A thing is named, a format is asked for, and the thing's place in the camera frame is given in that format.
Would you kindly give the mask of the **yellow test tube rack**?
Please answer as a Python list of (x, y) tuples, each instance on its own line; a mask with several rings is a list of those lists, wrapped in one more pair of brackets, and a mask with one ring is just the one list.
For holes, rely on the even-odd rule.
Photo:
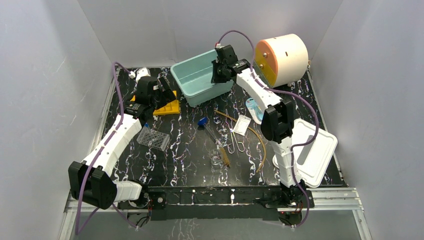
[(147, 106), (146, 91), (135, 94), (131, 100), (124, 103), (124, 113), (135, 119), (148, 120), (153, 116), (178, 114), (180, 112), (178, 100), (167, 103), (164, 107), (153, 108)]

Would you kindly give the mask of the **teal plastic bin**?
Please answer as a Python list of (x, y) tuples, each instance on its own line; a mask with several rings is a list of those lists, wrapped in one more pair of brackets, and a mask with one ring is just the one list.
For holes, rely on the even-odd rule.
[(190, 107), (196, 107), (231, 91), (234, 82), (212, 84), (214, 49), (171, 66), (170, 71)]

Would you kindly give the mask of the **amber rubber tubing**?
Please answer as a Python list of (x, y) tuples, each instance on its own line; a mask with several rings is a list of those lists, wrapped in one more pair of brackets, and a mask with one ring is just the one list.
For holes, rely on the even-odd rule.
[[(231, 116), (229, 116), (229, 115), (227, 115), (227, 114), (225, 114), (225, 113), (223, 113), (223, 112), (221, 112), (221, 111), (219, 111), (219, 110), (217, 110), (217, 109), (214, 109), (213, 110), (215, 113), (217, 113), (217, 114), (219, 114), (219, 115), (221, 115), (221, 116), (224, 116), (225, 118), (227, 118), (227, 119), (230, 119), (231, 121), (233, 121), (233, 122), (236, 122), (237, 120), (235, 119), (235, 118), (233, 118), (233, 117), (231, 117)], [(248, 128), (248, 130), (250, 130), (256, 137), (257, 137), (257, 139), (259, 140), (259, 142), (260, 142), (260, 144), (261, 144), (261, 146), (262, 146), (262, 148), (263, 148), (263, 157), (262, 157), (262, 160), (261, 160), (261, 162), (260, 162), (260, 164), (259, 164), (259, 166), (258, 166), (258, 168), (256, 169), (256, 173), (259, 173), (261, 170), (262, 170), (262, 168), (263, 168), (263, 166), (264, 166), (264, 163), (265, 163), (265, 160), (266, 160), (266, 158), (267, 158), (267, 149), (266, 149), (266, 145), (265, 145), (265, 143), (264, 143), (264, 141), (263, 141), (263, 139), (261, 138), (261, 136), (252, 128), (252, 127), (250, 127), (250, 126), (248, 126), (247, 127)]]

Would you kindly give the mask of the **clear plastic well rack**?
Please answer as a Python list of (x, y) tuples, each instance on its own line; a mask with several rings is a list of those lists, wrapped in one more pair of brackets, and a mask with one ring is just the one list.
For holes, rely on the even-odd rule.
[(164, 152), (168, 148), (170, 135), (144, 126), (141, 129), (136, 141), (140, 145), (147, 146), (150, 149)]

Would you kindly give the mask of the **white paper packet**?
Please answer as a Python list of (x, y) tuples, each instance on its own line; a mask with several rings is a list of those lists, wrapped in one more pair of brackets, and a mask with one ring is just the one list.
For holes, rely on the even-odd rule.
[(238, 119), (236, 120), (236, 124), (233, 128), (233, 132), (238, 135), (245, 136), (251, 121), (251, 118), (245, 115), (239, 115)]

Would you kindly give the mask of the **brown test tube brush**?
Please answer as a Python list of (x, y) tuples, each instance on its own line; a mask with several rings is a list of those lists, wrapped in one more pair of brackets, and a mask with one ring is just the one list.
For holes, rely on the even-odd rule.
[(223, 147), (221, 147), (221, 146), (218, 149), (219, 149), (219, 152), (221, 154), (221, 158), (222, 158), (223, 164), (226, 167), (230, 167), (230, 160), (229, 160), (229, 157), (228, 157), (225, 149)]

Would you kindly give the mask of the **glass beaker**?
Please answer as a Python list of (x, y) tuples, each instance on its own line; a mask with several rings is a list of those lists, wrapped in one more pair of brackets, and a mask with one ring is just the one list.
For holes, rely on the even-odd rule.
[(221, 169), (224, 165), (221, 152), (218, 149), (212, 149), (209, 152), (210, 164), (213, 169)]

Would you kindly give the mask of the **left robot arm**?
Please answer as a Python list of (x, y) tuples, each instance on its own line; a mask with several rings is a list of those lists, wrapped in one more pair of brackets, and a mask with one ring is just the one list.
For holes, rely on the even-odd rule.
[(137, 208), (149, 203), (146, 185), (138, 180), (116, 181), (113, 169), (127, 145), (153, 117), (154, 111), (176, 100), (164, 77), (142, 76), (132, 96), (123, 99), (117, 91), (120, 113), (104, 138), (81, 162), (68, 168), (71, 196), (78, 205), (108, 209), (112, 204), (130, 201)]

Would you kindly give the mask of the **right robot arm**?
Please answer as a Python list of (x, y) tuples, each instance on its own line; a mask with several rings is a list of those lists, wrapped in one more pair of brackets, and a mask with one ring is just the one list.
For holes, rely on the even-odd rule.
[(294, 128), (294, 104), (283, 100), (268, 89), (246, 59), (238, 59), (231, 45), (215, 45), (217, 57), (212, 63), (211, 83), (233, 80), (257, 103), (263, 113), (260, 124), (262, 135), (271, 143), (278, 164), (282, 202), (295, 207), (302, 199), (305, 185), (294, 163), (291, 148)]

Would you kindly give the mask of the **blue tool in blister pack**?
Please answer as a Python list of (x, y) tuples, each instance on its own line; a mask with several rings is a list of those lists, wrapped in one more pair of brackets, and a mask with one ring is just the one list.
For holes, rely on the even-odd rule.
[(261, 125), (263, 120), (263, 113), (256, 101), (250, 97), (245, 101), (245, 105), (254, 122), (258, 125)]

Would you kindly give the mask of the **white cylindrical drawer cabinet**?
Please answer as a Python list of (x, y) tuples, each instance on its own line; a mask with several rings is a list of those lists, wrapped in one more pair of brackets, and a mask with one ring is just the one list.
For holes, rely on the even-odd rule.
[(300, 80), (310, 63), (305, 43), (293, 33), (260, 40), (255, 62), (272, 88)]

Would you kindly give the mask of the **white plastic bin lid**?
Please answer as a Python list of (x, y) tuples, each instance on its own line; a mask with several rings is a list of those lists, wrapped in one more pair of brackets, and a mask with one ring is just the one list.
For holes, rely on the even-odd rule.
[(293, 180), (292, 167), (298, 183), (303, 180), (310, 188), (320, 186), (338, 144), (337, 138), (320, 128), (312, 143), (290, 150), (292, 145), (310, 141), (315, 130), (315, 125), (298, 118), (294, 120), (291, 137), (284, 138), (280, 144), (271, 142), (274, 151), (272, 162), (279, 169), (279, 182), (285, 187), (289, 188), (296, 184)]

